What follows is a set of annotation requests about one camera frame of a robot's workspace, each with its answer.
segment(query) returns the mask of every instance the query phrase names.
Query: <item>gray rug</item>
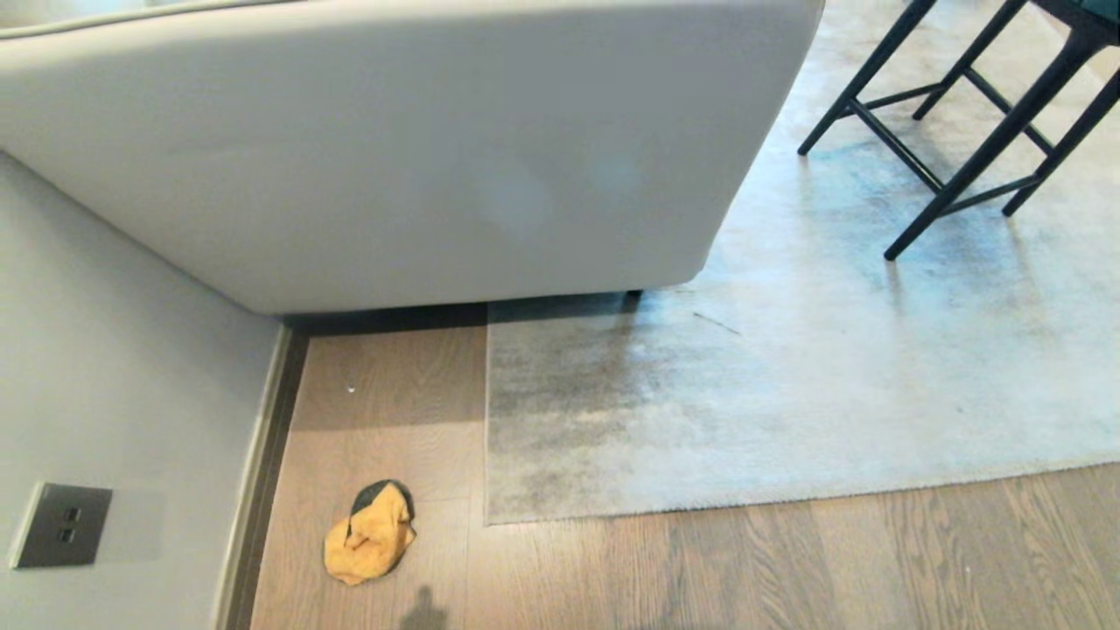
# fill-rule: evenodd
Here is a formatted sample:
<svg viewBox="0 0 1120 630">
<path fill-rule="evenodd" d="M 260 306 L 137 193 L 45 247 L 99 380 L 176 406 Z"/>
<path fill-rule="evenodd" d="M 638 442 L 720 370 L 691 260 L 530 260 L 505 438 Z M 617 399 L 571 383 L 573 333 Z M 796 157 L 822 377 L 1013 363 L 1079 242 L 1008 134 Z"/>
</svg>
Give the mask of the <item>gray rug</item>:
<svg viewBox="0 0 1120 630">
<path fill-rule="evenodd" d="M 487 521 L 928 487 L 1120 460 L 1117 112 L 1014 221 L 1000 201 L 883 250 L 928 201 L 857 120 L 795 148 L 902 10 L 829 2 L 692 282 L 492 307 Z M 870 87 L 941 76 L 995 10 L 942 3 Z M 978 64 L 1018 98 L 1061 40 L 1028 8 Z M 1045 113 L 1057 139 L 1101 85 Z M 865 99 L 874 98 L 865 93 Z M 944 176 L 1000 117 L 971 86 L 881 117 Z M 977 189 L 1040 160 L 1023 140 Z"/>
</svg>

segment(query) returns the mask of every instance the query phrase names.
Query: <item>black chair leg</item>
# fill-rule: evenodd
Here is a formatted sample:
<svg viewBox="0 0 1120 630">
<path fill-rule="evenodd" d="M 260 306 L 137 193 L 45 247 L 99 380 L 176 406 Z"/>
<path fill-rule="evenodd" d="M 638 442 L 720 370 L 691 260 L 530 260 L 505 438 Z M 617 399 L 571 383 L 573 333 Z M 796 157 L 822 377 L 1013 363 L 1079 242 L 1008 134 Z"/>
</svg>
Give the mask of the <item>black chair leg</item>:
<svg viewBox="0 0 1120 630">
<path fill-rule="evenodd" d="M 1007 2 L 1004 2 L 1004 6 L 996 11 L 996 15 L 991 18 L 988 25 L 983 27 L 980 35 L 972 40 L 972 45 L 964 50 L 961 58 L 956 59 L 956 63 L 953 64 L 952 68 L 950 68 L 949 74 L 941 80 L 941 87 L 936 92 L 931 92 L 930 95 L 922 101 L 922 104 L 918 105 L 917 110 L 914 111 L 914 120 L 922 120 L 925 118 L 925 114 L 930 113 L 933 105 L 936 105 L 937 101 L 945 95 L 945 92 L 949 92 L 953 87 L 956 80 L 964 75 L 964 71 L 972 67 L 972 64 L 980 58 L 980 55 L 982 55 L 988 46 L 996 40 L 996 37 L 1004 31 L 1007 25 L 1011 22 L 1011 18 L 1014 18 L 1019 12 L 1019 9 L 1021 9 L 1026 3 L 1027 0 L 1007 0 Z"/>
<path fill-rule="evenodd" d="M 1011 143 L 1011 140 L 1015 140 L 1030 124 L 1030 121 L 1034 120 L 1038 112 L 1051 102 L 1081 66 L 1100 50 L 1103 44 L 1096 39 L 1084 37 L 1076 30 L 1071 31 L 1068 39 L 1065 40 L 1065 46 L 1062 47 L 1062 52 L 1051 62 L 1043 72 L 1043 75 L 1035 81 L 1034 85 L 1030 86 L 1030 90 L 1027 91 L 1019 103 L 1008 112 L 1002 122 L 980 145 L 980 148 L 972 154 L 972 157 L 964 163 L 964 166 L 956 172 L 956 175 L 953 175 L 953 178 L 945 184 L 945 187 L 937 193 L 937 196 L 925 206 L 922 214 L 918 214 L 898 239 L 887 248 L 887 251 L 883 254 L 884 258 L 887 260 L 897 258 L 899 253 L 914 242 L 914 239 L 918 238 L 926 228 L 932 225 L 945 212 L 949 205 L 999 157 L 999 154 L 1004 152 L 1004 149 Z"/>
<path fill-rule="evenodd" d="M 867 86 L 867 83 L 871 81 L 883 64 L 887 63 L 887 59 L 895 54 L 898 46 L 906 40 L 906 37 L 914 30 L 914 28 L 922 21 L 922 18 L 930 11 L 936 0 L 913 0 L 909 7 L 903 11 L 903 15 L 898 17 L 895 25 L 890 27 L 887 31 L 886 37 L 879 45 L 875 47 L 875 52 L 868 57 L 867 62 L 864 63 L 864 67 L 859 68 L 856 76 L 852 77 L 848 86 L 843 89 L 840 96 L 837 98 L 829 111 L 821 118 L 816 127 L 809 133 L 805 141 L 797 147 L 797 155 L 806 155 L 813 145 L 821 139 L 821 136 L 829 130 L 829 127 L 848 109 L 848 102 L 856 98 L 860 90 Z"/>
<path fill-rule="evenodd" d="M 1101 93 L 1093 99 L 1089 109 L 1086 109 L 1085 112 L 1081 114 L 1081 118 L 1077 119 L 1077 122 L 1074 122 L 1073 127 L 1065 132 L 1062 140 L 1054 147 L 1054 151 L 1051 152 L 1051 155 L 1048 155 L 1040 165 L 1038 165 L 1038 169 L 1035 170 L 1035 176 L 1038 177 L 1038 182 L 1020 189 L 1018 193 L 1015 193 L 1015 196 L 1007 202 L 1007 205 L 1004 206 L 1004 216 L 1011 216 L 1015 214 L 1016 210 L 1019 210 L 1019 206 L 1030 198 L 1030 195 L 1038 189 L 1038 186 L 1042 186 L 1043 182 L 1046 182 L 1046 178 L 1057 170 L 1058 165 L 1062 164 L 1065 158 L 1070 157 L 1070 154 L 1077 148 L 1077 145 L 1085 139 L 1085 136 L 1089 136 L 1089 132 L 1096 127 L 1096 123 L 1109 113 L 1109 110 L 1112 109 L 1112 105 L 1114 105 L 1118 100 L 1120 100 L 1120 71 L 1112 74 L 1112 78 L 1104 85 Z"/>
</svg>

